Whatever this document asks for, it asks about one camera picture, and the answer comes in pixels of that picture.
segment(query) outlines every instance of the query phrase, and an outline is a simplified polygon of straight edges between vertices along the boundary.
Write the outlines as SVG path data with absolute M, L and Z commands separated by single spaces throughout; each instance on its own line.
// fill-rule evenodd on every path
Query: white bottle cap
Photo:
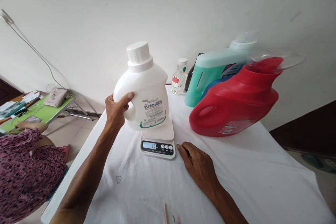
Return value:
M 249 50 L 251 49 L 257 41 L 258 31 L 248 31 L 238 35 L 238 37 L 233 40 L 229 48 L 234 50 Z
M 128 55 L 128 68 L 132 72 L 143 72 L 154 65 L 153 57 L 149 54 L 146 41 L 141 41 L 126 47 Z
M 181 58 L 177 61 L 177 64 L 180 66 L 187 65 L 188 60 L 186 58 Z

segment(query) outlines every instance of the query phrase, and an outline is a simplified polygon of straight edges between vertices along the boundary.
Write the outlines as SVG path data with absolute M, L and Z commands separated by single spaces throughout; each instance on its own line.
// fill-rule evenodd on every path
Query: white wall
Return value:
M 186 57 L 189 70 L 198 52 L 224 48 L 239 31 L 255 28 L 260 44 L 307 54 L 275 81 L 280 99 L 263 119 L 267 129 L 336 99 L 336 0 L 0 0 L 0 8 L 83 95 L 89 111 L 103 111 L 127 69 L 127 45 L 148 41 L 170 76 L 177 59 Z M 0 76 L 23 91 L 54 83 L 5 23 L 0 57 Z

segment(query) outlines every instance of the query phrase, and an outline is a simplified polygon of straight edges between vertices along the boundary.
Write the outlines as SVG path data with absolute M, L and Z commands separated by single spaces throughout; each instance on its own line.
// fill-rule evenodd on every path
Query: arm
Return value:
M 83 223 L 92 198 L 100 183 L 107 156 L 114 140 L 124 125 L 124 112 L 134 93 L 128 93 L 120 102 L 113 101 L 113 95 L 105 100 L 107 121 L 95 146 L 75 174 L 63 197 L 51 224 Z
M 221 186 L 215 173 L 211 157 L 189 142 L 177 145 L 185 168 L 214 204 L 226 224 L 248 224 L 234 200 Z
M 46 131 L 46 129 L 48 128 L 48 124 L 45 124 L 43 122 L 27 122 L 27 121 L 22 121 L 19 122 L 18 124 L 16 124 L 17 130 L 21 131 L 24 130 L 26 128 L 38 128 L 40 133 L 43 133 L 44 131 Z

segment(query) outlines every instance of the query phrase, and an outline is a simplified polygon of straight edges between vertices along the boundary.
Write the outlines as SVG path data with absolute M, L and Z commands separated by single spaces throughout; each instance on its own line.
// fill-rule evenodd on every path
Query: bottle label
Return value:
M 237 132 L 237 130 L 240 130 L 241 128 L 247 128 L 251 126 L 253 123 L 254 122 L 250 119 L 245 119 L 241 121 L 229 121 L 227 125 L 225 125 L 218 133 L 222 135 L 233 134 L 234 132 Z
M 244 63 L 234 63 L 226 65 L 220 77 L 224 78 L 226 76 L 235 75 L 236 73 L 238 73 L 243 65 Z
M 146 118 L 140 121 L 140 128 L 150 128 L 165 121 L 167 113 L 163 109 L 162 101 L 158 98 L 142 101 Z
M 174 94 L 176 94 L 176 92 L 177 92 L 177 88 L 179 86 L 179 81 L 180 81 L 179 78 L 177 78 L 176 76 L 173 76 L 173 80 L 171 82 L 171 86 L 172 86 L 171 87 L 171 92 L 174 93 Z

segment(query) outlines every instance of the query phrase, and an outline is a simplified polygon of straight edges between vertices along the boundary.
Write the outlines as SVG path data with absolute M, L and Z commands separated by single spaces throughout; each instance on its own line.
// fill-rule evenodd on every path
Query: floor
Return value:
M 49 125 L 45 135 L 47 135 L 56 146 L 71 145 L 72 149 L 69 154 L 68 162 L 68 166 L 71 166 L 97 121 L 97 118 L 95 118 L 94 121 L 86 121 L 66 115 L 65 118 L 57 118 L 54 120 Z M 315 172 L 320 191 L 330 209 L 334 215 L 336 215 L 336 175 L 320 171 L 310 166 L 301 158 L 300 153 L 290 151 L 288 151 L 288 153 L 303 166 Z M 46 206 L 47 203 L 44 203 L 37 211 L 18 223 L 40 224 L 40 217 Z

